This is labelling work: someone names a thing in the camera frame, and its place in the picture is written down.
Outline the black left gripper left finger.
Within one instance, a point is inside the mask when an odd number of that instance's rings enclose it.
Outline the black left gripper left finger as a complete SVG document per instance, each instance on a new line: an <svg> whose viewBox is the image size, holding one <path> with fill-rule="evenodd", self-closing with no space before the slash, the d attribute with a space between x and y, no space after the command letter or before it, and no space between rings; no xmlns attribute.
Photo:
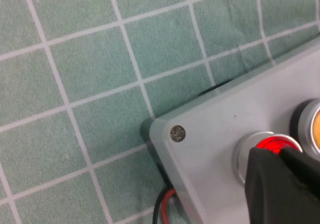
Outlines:
<svg viewBox="0 0 320 224"><path fill-rule="evenodd" d="M248 157L244 189L250 223L319 223L320 199L279 154L255 147Z"/></svg>

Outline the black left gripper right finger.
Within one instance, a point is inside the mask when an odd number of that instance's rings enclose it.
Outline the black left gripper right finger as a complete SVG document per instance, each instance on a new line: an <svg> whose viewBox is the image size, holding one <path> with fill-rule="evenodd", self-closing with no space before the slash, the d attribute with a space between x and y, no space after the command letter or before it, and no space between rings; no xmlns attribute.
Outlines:
<svg viewBox="0 0 320 224"><path fill-rule="evenodd" d="M320 162L293 148L283 148L278 155L296 178L319 198Z"/></svg>

